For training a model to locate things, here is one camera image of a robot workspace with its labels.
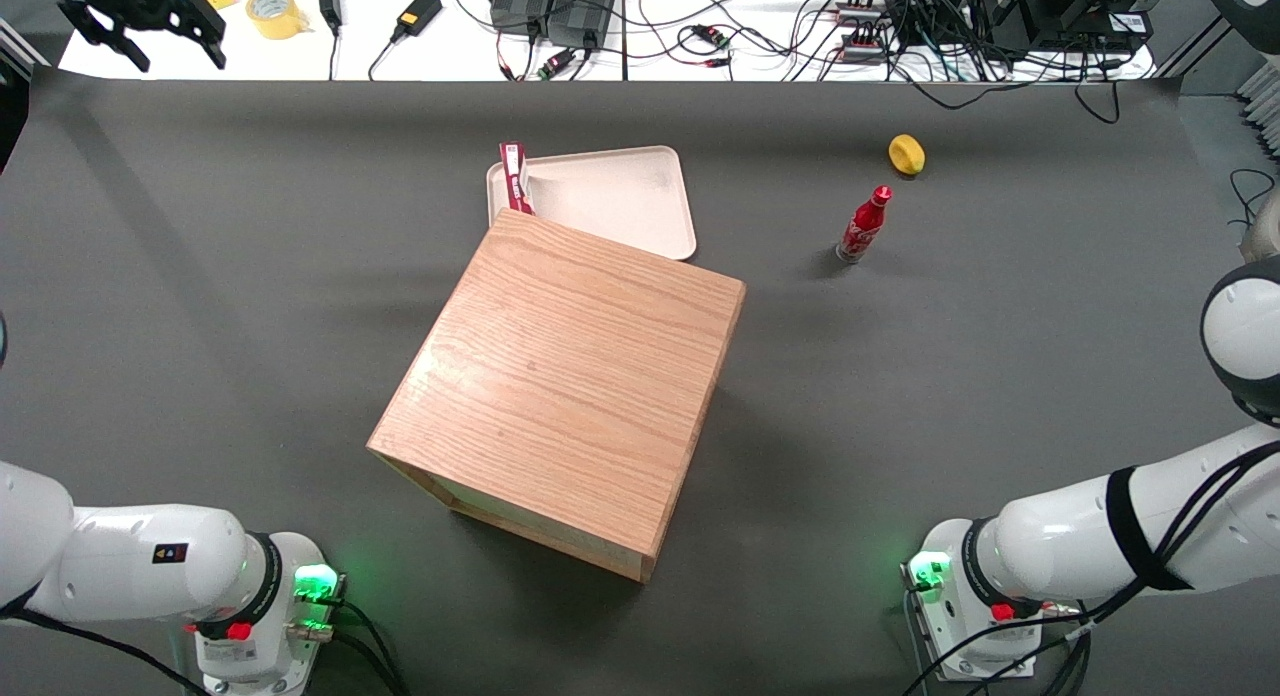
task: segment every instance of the wood grain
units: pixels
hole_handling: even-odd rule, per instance
[[[504,210],[369,447],[417,482],[640,555],[645,581],[744,296],[732,278]]]

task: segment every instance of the lemon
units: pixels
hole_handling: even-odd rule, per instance
[[[906,177],[924,171],[924,148],[911,136],[895,136],[888,143],[888,159]]]

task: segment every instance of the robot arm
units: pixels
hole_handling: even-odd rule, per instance
[[[227,23],[207,0],[58,0],[58,8],[88,44],[110,46],[138,70],[151,68],[151,61],[124,29],[172,31],[200,44],[215,67],[227,67],[221,50]],[[109,18],[110,27],[95,13]]]
[[[54,478],[0,462],[0,618],[178,621],[209,688],[289,695],[332,636],[315,599],[339,587],[301,535],[246,532],[204,505],[78,508]]]
[[[1280,450],[1280,257],[1245,264],[1210,292],[1201,320],[1213,372],[1247,429],[1171,459],[1010,502],[988,519],[946,519],[904,567],[945,679],[992,677],[1030,654],[1056,601],[1206,592],[1280,574],[1280,458],[1262,461],[1160,564],[1160,541],[1206,478],[1247,453]],[[1025,623],[980,636],[989,627]],[[1033,674],[1028,659],[1014,677]]]

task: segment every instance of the white tray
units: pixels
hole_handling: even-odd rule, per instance
[[[539,217],[662,257],[698,249],[680,157],[669,146],[531,157],[529,193]],[[502,164],[489,168],[489,223],[507,209]]]

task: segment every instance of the yellow tape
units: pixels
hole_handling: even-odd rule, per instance
[[[244,12],[268,38],[288,38],[310,26],[307,14],[298,12],[294,0],[248,0]]]

